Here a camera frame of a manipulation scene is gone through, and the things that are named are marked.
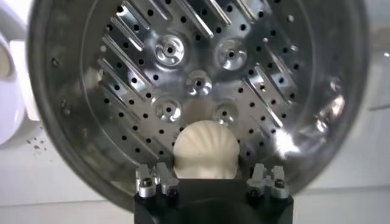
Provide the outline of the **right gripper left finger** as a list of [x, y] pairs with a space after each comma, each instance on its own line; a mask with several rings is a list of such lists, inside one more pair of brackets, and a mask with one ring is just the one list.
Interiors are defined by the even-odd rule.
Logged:
[[152, 198], [157, 194], [157, 186], [160, 193], [169, 195], [179, 184], [179, 180], [173, 176], [167, 165], [157, 163], [153, 169], [147, 164], [142, 164], [136, 169], [136, 188], [141, 198]]

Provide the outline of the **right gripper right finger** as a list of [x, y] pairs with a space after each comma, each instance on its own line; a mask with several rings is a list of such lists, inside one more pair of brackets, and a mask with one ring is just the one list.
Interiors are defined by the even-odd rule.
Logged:
[[259, 196], [264, 195], [268, 189], [273, 198], [284, 200], [289, 197], [289, 187], [282, 166], [274, 166], [268, 170], [264, 164], [257, 163], [246, 183], [249, 189], [257, 191]]

